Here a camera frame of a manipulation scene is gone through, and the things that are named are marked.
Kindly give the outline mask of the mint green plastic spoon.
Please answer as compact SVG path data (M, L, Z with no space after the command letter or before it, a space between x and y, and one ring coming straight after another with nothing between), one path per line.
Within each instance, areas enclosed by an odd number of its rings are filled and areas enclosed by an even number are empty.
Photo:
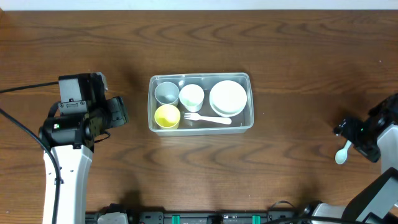
M351 147L352 142L347 140L345 145L336 152L335 154L335 162L338 165L342 165L346 162L347 158L348 158L348 150Z

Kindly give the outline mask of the yellow plastic cup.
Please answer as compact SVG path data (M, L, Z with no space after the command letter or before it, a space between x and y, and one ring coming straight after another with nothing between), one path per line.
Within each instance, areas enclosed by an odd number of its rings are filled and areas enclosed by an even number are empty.
M162 105L154 114L155 122L161 129L177 129L180 118L180 110L174 105Z

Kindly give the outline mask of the grey plastic cup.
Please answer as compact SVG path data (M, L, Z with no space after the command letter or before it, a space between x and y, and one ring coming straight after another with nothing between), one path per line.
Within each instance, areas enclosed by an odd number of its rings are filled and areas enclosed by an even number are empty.
M155 88L155 98L161 105L178 106L180 90L172 82L163 82Z

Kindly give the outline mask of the white plastic cup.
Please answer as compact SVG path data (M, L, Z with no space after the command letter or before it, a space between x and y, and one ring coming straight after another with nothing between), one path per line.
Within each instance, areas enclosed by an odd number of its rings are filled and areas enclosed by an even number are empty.
M180 90L179 100L189 112L198 112L205 98L202 87L196 84L189 84Z

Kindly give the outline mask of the pink plastic fork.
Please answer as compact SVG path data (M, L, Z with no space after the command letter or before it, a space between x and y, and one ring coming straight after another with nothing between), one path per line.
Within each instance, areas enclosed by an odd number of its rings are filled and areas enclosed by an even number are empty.
M213 123L220 123L226 125L230 125L232 123L231 118L202 116L198 113L185 113L183 118L192 121L209 121Z

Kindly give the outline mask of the grey blue plastic bowl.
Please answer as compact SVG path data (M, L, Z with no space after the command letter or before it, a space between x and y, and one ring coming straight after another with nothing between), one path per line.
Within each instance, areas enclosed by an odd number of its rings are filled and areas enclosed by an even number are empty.
M213 108L213 111L216 114L220 115L221 117L230 118L230 117L233 117L233 116L236 116L236 115L240 114L243 111L243 109L241 108L240 110L237 110L237 111L234 111L234 112L225 112L225 111L219 110L218 108Z

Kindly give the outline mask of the white plastic bowl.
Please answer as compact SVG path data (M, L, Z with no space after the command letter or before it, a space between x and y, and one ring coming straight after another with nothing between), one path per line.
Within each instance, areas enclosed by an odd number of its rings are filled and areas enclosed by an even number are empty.
M225 80L218 82L210 91L211 108L218 108L225 112L244 109L248 102L245 89L237 82Z

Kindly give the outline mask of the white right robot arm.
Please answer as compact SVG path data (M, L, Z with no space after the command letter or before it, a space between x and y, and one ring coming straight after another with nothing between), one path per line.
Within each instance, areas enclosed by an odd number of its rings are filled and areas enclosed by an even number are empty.
M318 202L308 215L319 223L341 219L359 223L397 223L391 213L397 206L397 107L377 106L361 121L346 118L333 130L346 139L344 150L353 147L367 160L381 162L381 174L345 207Z

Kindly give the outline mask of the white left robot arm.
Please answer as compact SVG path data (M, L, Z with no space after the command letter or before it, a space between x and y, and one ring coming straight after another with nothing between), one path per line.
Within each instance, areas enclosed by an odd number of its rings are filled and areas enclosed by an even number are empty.
M44 223L86 222L87 181L97 136L107 139L109 129L129 122L120 96L105 100L89 113L62 113L81 104L54 103L39 129L39 138L49 147L44 154Z

